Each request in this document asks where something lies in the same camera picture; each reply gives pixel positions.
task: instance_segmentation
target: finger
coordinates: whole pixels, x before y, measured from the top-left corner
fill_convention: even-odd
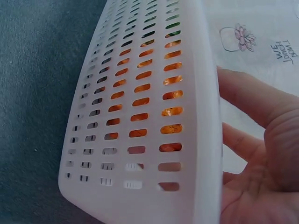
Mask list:
[[[217,71],[220,96],[264,128],[285,113],[284,107],[299,101],[298,97],[269,86],[246,73],[221,68],[217,68]]]
[[[249,161],[255,153],[265,152],[264,141],[228,124],[222,124],[223,143],[245,161]]]
[[[226,183],[232,181],[233,179],[235,179],[236,176],[237,176],[237,174],[223,172],[223,177],[222,177],[223,184],[226,184]]]

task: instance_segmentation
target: orange food inside basket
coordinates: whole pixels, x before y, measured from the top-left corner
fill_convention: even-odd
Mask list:
[[[142,98],[142,99],[137,99],[133,102],[132,106],[141,106],[148,104],[150,101],[150,98]]]
[[[167,78],[163,81],[164,85],[170,85],[170,84],[174,84],[174,83],[179,83],[183,80],[182,76],[175,76],[175,77],[171,77],[171,78]]]
[[[182,150],[182,144],[181,143],[163,144],[159,147],[159,150],[162,153],[181,151]]]
[[[145,91],[145,90],[149,90],[150,89],[150,84],[145,84],[145,85],[140,85],[140,86],[137,86],[135,89],[134,89],[134,93],[137,93],[137,92],[142,92],[142,91]]]
[[[113,87],[118,87],[118,86],[124,85],[126,83],[127,83],[127,81],[125,79],[123,79],[121,81],[117,81],[116,83],[114,83]]]
[[[183,96],[183,91],[178,90],[178,91],[173,91],[173,92],[168,92],[163,95],[163,100],[167,99],[175,99]]]
[[[130,61],[130,58],[126,58],[126,59],[123,59],[121,60],[120,62],[117,63],[117,65],[122,65],[122,64],[126,64]]]
[[[145,136],[146,133],[147,133],[146,129],[133,130],[133,131],[130,131],[129,137],[130,138],[142,137],[142,136]]]
[[[150,65],[150,64],[152,64],[152,63],[153,63],[153,59],[149,59],[149,60],[147,60],[147,61],[145,61],[145,62],[141,62],[141,63],[137,66],[137,68],[142,68],[142,67],[148,66],[148,65]]]
[[[183,108],[182,107],[171,107],[171,108],[167,108],[165,110],[162,111],[161,115],[162,116],[173,116],[173,115],[179,115],[183,112]]]
[[[176,125],[167,125],[160,129],[162,134],[174,134],[180,133],[183,130],[183,126],[181,124]]]

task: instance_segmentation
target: palm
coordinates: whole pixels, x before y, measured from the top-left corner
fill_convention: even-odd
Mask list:
[[[220,95],[266,128],[264,141],[223,124],[224,144],[248,163],[238,175],[223,174],[221,224],[298,224],[298,98],[243,73],[218,73]]]

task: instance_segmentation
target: gray surface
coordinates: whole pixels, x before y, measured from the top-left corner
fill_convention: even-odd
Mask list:
[[[81,66],[105,0],[0,0],[0,224],[99,224],[59,193]]]

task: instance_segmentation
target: ventilation hole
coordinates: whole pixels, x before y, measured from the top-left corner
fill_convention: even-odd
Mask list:
[[[122,65],[122,64],[126,64],[129,61],[130,61],[130,58],[123,59],[123,60],[121,60],[120,62],[117,63],[117,66]]]
[[[80,175],[80,181],[81,182],[88,182],[88,176]]]
[[[118,133],[117,132],[105,134],[105,137],[104,137],[105,140],[114,140],[114,139],[117,139],[117,138],[118,138]]]
[[[155,2],[155,1],[157,1],[157,0],[150,1],[150,2],[148,3],[148,5],[151,4],[151,3],[153,3],[153,2]]]
[[[89,117],[96,116],[100,114],[100,110],[91,111]]]
[[[89,63],[91,64],[91,63],[95,62],[97,59],[98,59],[98,57],[95,57]]]
[[[141,171],[144,169],[143,163],[127,163],[125,166],[126,171]]]
[[[129,154],[143,154],[145,153],[145,146],[133,146],[128,148]]]
[[[116,38],[118,34],[114,34],[113,36],[109,37],[109,41],[112,40],[113,38]]]
[[[116,19],[114,20],[114,22],[120,20],[122,17],[123,17],[123,16],[120,16],[120,17],[116,18]]]
[[[87,125],[87,129],[93,129],[98,127],[98,123],[97,122],[93,122]]]
[[[147,45],[152,44],[153,42],[155,42],[155,40],[146,41],[146,42],[144,42],[143,44],[141,44],[140,47],[143,48],[143,47],[145,47],[145,46],[147,46]]]
[[[100,52],[100,50],[96,50],[93,54],[96,55],[99,52]]]
[[[183,112],[183,108],[178,106],[178,107],[171,107],[163,110],[161,112],[162,116],[174,116],[174,115],[180,115]]]
[[[158,184],[158,189],[162,191],[178,191],[179,184],[176,182],[160,182]]]
[[[103,185],[103,186],[112,186],[113,185],[113,181],[112,181],[112,179],[100,178],[100,185]]]
[[[175,22],[175,23],[170,24],[170,25],[168,25],[167,27],[165,27],[165,29],[170,29],[170,28],[176,27],[176,26],[178,26],[179,24],[181,24],[181,23],[180,23],[180,22]]]
[[[153,63],[153,59],[149,59],[149,60],[147,60],[147,61],[145,61],[145,62],[141,62],[141,63],[137,66],[137,68],[142,68],[142,67],[148,66],[148,65],[150,65],[150,64],[152,64],[152,63]]]
[[[140,86],[137,86],[134,89],[134,93],[146,91],[146,90],[149,90],[149,89],[150,89],[150,84],[149,83],[145,84],[145,85],[140,85]]]
[[[101,88],[96,89],[96,91],[94,92],[94,94],[103,92],[104,90],[105,90],[105,87],[103,86],[103,87],[101,87]]]
[[[84,93],[84,94],[81,95],[80,98],[83,99],[83,98],[86,98],[87,96],[88,96],[88,93]]]
[[[122,109],[122,104],[113,105],[109,108],[108,112],[119,111]]]
[[[126,189],[136,189],[142,188],[142,181],[124,181],[123,187]]]
[[[81,163],[81,168],[90,169],[91,167],[92,167],[91,162],[82,162]]]
[[[76,131],[78,131],[79,129],[80,129],[80,126],[74,126],[72,130],[73,130],[73,132],[76,132]]]
[[[178,10],[179,10],[179,8],[174,8],[174,9],[171,9],[171,10],[167,11],[166,14],[174,13],[174,12],[176,12]]]
[[[121,120],[119,118],[114,118],[114,119],[108,120],[106,125],[107,126],[118,125],[120,123],[120,121]]]
[[[167,78],[163,81],[164,85],[171,85],[174,83],[179,83],[183,80],[182,76],[175,76],[175,77],[171,77],[171,78]]]
[[[123,7],[121,7],[120,9],[118,9],[117,11],[119,12],[119,11],[123,10],[124,8],[126,8],[126,7],[123,6]]]
[[[140,2],[138,2],[137,4],[133,5],[131,8],[134,8],[136,6],[140,5]]]
[[[111,99],[117,99],[119,97],[123,97],[123,95],[125,95],[124,91],[117,92],[117,93],[112,94]]]
[[[139,138],[139,137],[145,136],[146,134],[147,134],[146,129],[133,130],[133,131],[130,131],[129,137],[130,138]]]
[[[128,42],[125,42],[125,43],[123,43],[123,44],[121,45],[121,47],[125,47],[125,46],[131,44],[132,42],[133,42],[133,40],[130,40],[130,41],[128,41]]]
[[[116,148],[104,148],[102,151],[103,155],[113,155],[117,153],[117,149]]]
[[[146,78],[149,76],[151,76],[151,71],[146,71],[146,72],[143,72],[143,73],[139,74],[138,76],[136,76],[136,80]]]
[[[103,78],[100,78],[97,83],[101,83],[101,82],[104,82],[107,80],[107,76],[103,77]]]
[[[118,87],[118,86],[124,85],[126,83],[127,83],[127,81],[125,79],[123,79],[121,81],[117,81],[116,83],[114,83],[113,87]]]
[[[103,98],[98,98],[98,99],[95,99],[93,102],[92,102],[92,105],[95,105],[95,104],[99,104],[103,101]]]
[[[131,15],[128,19],[132,19],[134,16],[138,15],[138,13],[135,13],[134,15]]]
[[[125,10],[121,11],[120,13],[116,14],[116,16],[119,16],[120,14],[123,14]]]
[[[103,73],[103,72],[105,72],[105,71],[108,71],[109,68],[110,68],[110,67],[105,67],[105,68],[101,69],[101,71],[99,72],[99,74],[101,74],[101,73]]]
[[[70,155],[76,154],[76,149],[69,149],[67,154],[70,154]]]
[[[125,74],[127,71],[128,71],[128,69],[122,69],[122,70],[116,72],[115,76],[121,76],[122,74]]]
[[[156,23],[152,23],[152,24],[146,26],[145,28],[143,28],[143,30],[148,29],[148,28],[151,28],[151,27],[153,27],[155,24],[156,24]]]
[[[102,62],[102,64],[105,64],[105,63],[107,63],[107,62],[110,62],[111,61],[111,57],[110,58],[107,58],[107,59],[105,59],[103,62]]]
[[[91,71],[95,68],[95,65],[91,66],[88,70]]]
[[[78,115],[76,116],[76,119],[81,119],[81,118],[83,118],[83,115],[82,115],[82,114],[78,114]]]
[[[133,19],[130,22],[127,23],[127,25],[131,24],[132,22],[135,22],[137,19]]]
[[[151,8],[154,8],[156,6],[157,6],[157,4],[154,4],[154,5],[150,6],[150,7],[148,7],[146,10],[150,10]]]
[[[155,31],[151,31],[151,32],[149,32],[149,33],[147,33],[147,34],[142,35],[141,38],[145,38],[145,37],[151,36],[151,35],[153,35],[154,33],[155,33]]]
[[[83,89],[87,89],[90,86],[90,83],[87,83],[83,86]]]
[[[174,63],[174,64],[166,65],[164,67],[164,71],[171,71],[171,70],[174,70],[174,69],[179,69],[181,67],[182,67],[182,63],[177,62],[177,63]]]
[[[121,24],[121,21],[120,22],[117,22],[116,24],[114,24],[112,27],[116,27],[117,25],[120,25]]]
[[[104,162],[104,163],[101,164],[101,169],[102,170],[113,170],[114,169],[114,163]]]
[[[179,17],[179,14],[177,14],[177,15],[173,15],[173,16],[171,16],[171,17],[168,17],[168,18],[166,19],[166,21],[173,20],[173,19],[178,18],[178,17]]]
[[[78,107],[78,109],[82,109],[82,108],[84,108],[85,106],[86,106],[86,104],[80,104],[79,107]]]
[[[152,15],[153,13],[155,13],[157,10],[155,9],[154,11],[151,11],[149,13],[147,13],[145,16],[148,16],[148,15]]]
[[[150,98],[142,98],[142,99],[137,99],[132,103],[132,106],[141,106],[141,105],[145,105],[148,104],[150,101]]]
[[[149,18],[149,19],[147,19],[147,20],[145,20],[144,22],[149,22],[149,21],[151,21],[151,20],[154,20],[155,18],[157,18],[157,16],[155,15],[155,16],[153,16],[153,17],[151,17],[151,18]]]
[[[79,139],[78,138],[71,138],[71,143],[77,142]]]
[[[147,118],[149,118],[149,114],[148,113],[140,113],[140,114],[135,114],[131,117],[131,121],[140,121],[140,120],[146,120]]]
[[[133,32],[133,33],[130,33],[130,34],[127,34],[127,35],[125,35],[125,36],[123,37],[123,39],[126,39],[126,38],[128,38],[128,37],[132,36],[133,34],[134,34],[134,32]]]
[[[135,26],[136,26],[136,25],[133,25],[133,26],[131,26],[131,27],[127,28],[127,29],[125,30],[125,32],[127,32],[127,31],[129,31],[129,30],[133,29]]]
[[[74,162],[73,161],[67,161],[66,166],[67,167],[72,167],[72,166],[74,166]]]
[[[165,36],[165,38],[169,38],[171,36],[176,36],[176,35],[179,35],[181,33],[181,31],[175,31],[175,32],[172,32],[172,33],[169,33]]]
[[[158,170],[164,172],[178,172],[181,168],[182,165],[180,162],[165,162],[158,165]]]
[[[180,43],[181,43],[181,40],[173,41],[173,42],[166,44],[165,48],[171,48],[173,46],[179,45]]]
[[[167,125],[160,129],[161,134],[175,134],[180,133],[183,130],[183,126],[181,124],[176,125]]]
[[[95,141],[96,137],[95,135],[88,135],[85,138],[85,141]]]
[[[65,174],[65,178],[66,178],[66,179],[71,179],[71,174],[70,174],[70,173],[66,173],[66,174]]]
[[[113,44],[115,44],[115,41],[113,41],[113,42],[111,42],[110,44],[108,44],[108,45],[106,46],[106,48],[109,48],[109,47],[112,46]]]
[[[86,148],[83,150],[83,155],[92,155],[93,154],[93,148]]]
[[[147,50],[147,51],[144,51],[142,52],[139,57],[143,57],[143,56],[146,56],[146,55],[150,55],[154,52],[154,49],[150,49],[150,50]]]
[[[164,94],[162,99],[163,100],[175,99],[175,98],[180,98],[182,96],[183,96],[183,91],[178,90],[178,91],[168,92]]]

